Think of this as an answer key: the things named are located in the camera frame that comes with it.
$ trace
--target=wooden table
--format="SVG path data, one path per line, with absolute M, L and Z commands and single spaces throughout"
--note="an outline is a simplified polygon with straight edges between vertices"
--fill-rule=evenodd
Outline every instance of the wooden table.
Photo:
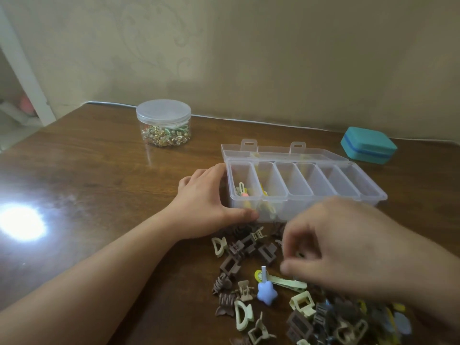
M 345 156 L 341 133 L 197 117 L 191 124 L 189 144 L 146 148 L 133 109 L 85 105 L 1 154 L 0 206 L 36 209 L 47 234 L 19 242 L 0 233 L 0 308 L 163 209 L 181 178 L 222 162 L 221 144 L 239 144 L 243 138 L 274 146 L 304 141 Z M 388 194 L 379 208 L 460 255 L 460 148 L 395 143 L 399 150 L 387 165 L 359 162 Z M 229 344 L 229 337 L 239 336 L 235 320 L 214 316 L 218 302 L 211 295 L 223 259 L 215 257 L 210 238 L 177 244 L 111 343 Z M 255 286 L 257 269 L 260 261 L 247 260 L 239 277 Z M 263 311 L 268 330 L 279 336 L 272 343 L 289 344 L 285 321 L 291 296 L 282 291 L 271 308 L 253 302 L 256 318 Z M 430 343 L 424 329 L 417 328 L 416 336 L 414 343 Z

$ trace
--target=cable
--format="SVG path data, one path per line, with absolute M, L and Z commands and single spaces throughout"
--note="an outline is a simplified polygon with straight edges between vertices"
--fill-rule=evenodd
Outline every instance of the cable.
M 97 101 L 93 101 L 93 100 L 85 102 L 84 104 L 120 106 L 120 107 L 124 107 L 124 108 L 134 108 L 134 109 L 137 108 L 137 106 L 135 106 L 135 105 L 122 104 L 122 103 L 112 103 L 112 102 L 97 102 Z M 192 114 L 192 116 L 204 117 L 206 119 L 237 121 L 237 122 L 249 122 L 249 123 L 257 123 L 257 124 L 261 124 L 261 125 L 281 126 L 281 127 L 291 127 L 291 128 L 302 128 L 302 129 L 309 129 L 309 130 L 316 130 L 316 131 L 333 132 L 333 131 L 325 130 L 325 129 L 322 129 L 322 128 L 303 127 L 303 126 L 289 126 L 289 125 L 281 125 L 279 123 L 250 121 L 250 120 L 237 120 L 237 119 L 225 119 L 225 118 L 222 118 L 222 117 L 213 117 L 213 116 L 204 116 L 204 115 L 195 115 L 195 114 Z M 422 141 L 422 142 L 452 143 L 452 144 L 457 144 L 457 145 L 460 146 L 459 142 L 456 142 L 454 140 L 447 140 L 447 139 L 418 139 L 418 138 L 392 138 L 392 139 L 415 140 L 415 141 Z

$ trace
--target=plastic jar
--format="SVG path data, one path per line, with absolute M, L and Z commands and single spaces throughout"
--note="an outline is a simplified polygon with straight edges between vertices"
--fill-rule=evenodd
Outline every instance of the plastic jar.
M 142 139 L 146 144 L 179 146 L 187 143 L 190 129 L 190 106 L 178 100 L 156 99 L 140 104 L 136 108 L 140 121 Z

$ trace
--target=plastic organizer box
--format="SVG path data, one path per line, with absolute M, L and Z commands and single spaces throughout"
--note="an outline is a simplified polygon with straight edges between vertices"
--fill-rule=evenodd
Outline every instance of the plastic organizer box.
M 290 147 L 222 144 L 227 165 L 229 205 L 252 208 L 259 222 L 285 222 L 327 196 L 343 196 L 375 206 L 386 193 L 354 162 L 304 142 Z M 240 182 L 247 196 L 239 196 Z

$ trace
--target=hand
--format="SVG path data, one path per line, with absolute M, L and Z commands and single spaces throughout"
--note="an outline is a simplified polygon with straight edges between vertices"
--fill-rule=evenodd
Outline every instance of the hand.
M 297 250 L 305 259 L 295 257 Z M 442 247 L 372 206 L 338 197 L 314 205 L 286 225 L 283 254 L 285 275 L 386 301 L 405 302 L 430 284 L 439 291 L 449 269 L 458 270 L 458 260 Z
M 180 180 L 176 198 L 162 211 L 178 230 L 178 239 L 206 236 L 225 226 L 257 220 L 259 214 L 252 209 L 222 206 L 219 186 L 225 171 L 225 164 L 220 163 Z

